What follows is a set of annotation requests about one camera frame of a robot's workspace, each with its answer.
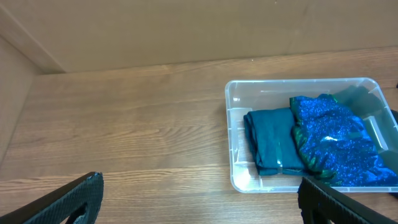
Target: shiny blue fabric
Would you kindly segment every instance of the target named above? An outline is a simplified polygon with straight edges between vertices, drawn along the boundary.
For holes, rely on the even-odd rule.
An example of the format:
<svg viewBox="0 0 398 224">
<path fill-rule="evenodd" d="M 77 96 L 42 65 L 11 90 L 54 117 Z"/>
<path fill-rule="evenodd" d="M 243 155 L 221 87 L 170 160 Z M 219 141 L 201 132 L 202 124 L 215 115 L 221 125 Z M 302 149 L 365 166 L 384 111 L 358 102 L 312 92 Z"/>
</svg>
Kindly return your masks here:
<svg viewBox="0 0 398 224">
<path fill-rule="evenodd" d="M 246 138 L 259 175 L 305 175 L 292 138 L 289 108 L 251 111 L 243 117 Z"/>
<path fill-rule="evenodd" d="M 315 176 L 332 186 L 395 186 L 397 175 L 377 153 L 361 118 L 332 95 L 290 99 L 298 154 Z"/>
</svg>

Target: wooden table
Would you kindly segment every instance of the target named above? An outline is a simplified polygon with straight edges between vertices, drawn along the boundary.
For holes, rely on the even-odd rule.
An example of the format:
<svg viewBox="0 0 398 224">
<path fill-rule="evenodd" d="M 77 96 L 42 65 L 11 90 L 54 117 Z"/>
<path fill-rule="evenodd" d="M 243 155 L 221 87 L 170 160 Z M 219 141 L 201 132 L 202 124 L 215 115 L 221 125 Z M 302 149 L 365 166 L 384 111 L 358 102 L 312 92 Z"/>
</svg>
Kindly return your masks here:
<svg viewBox="0 0 398 224">
<path fill-rule="evenodd" d="M 34 80 L 0 168 L 0 215 L 104 173 L 97 223 L 301 223 L 297 194 L 241 194 L 229 179 L 225 84 L 371 77 L 398 110 L 398 47 Z M 389 194 L 350 194 L 398 220 Z"/>
</svg>

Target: clear plastic container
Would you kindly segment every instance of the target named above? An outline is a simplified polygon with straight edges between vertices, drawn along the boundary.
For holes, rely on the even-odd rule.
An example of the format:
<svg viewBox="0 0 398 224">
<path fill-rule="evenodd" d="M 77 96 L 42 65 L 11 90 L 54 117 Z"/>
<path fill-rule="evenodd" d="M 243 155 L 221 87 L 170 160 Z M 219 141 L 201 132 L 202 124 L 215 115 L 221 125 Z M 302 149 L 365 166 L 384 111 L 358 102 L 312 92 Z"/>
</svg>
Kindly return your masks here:
<svg viewBox="0 0 398 224">
<path fill-rule="evenodd" d="M 398 174 L 398 126 L 380 86 L 370 78 L 233 80 L 225 86 L 229 163 L 234 188 L 244 193 L 297 192 L 300 176 L 259 176 L 244 133 L 243 116 L 254 110 L 289 107 L 294 96 L 334 94 L 360 116 L 384 163 Z M 340 192 L 398 192 L 398 187 L 335 187 Z"/>
</svg>

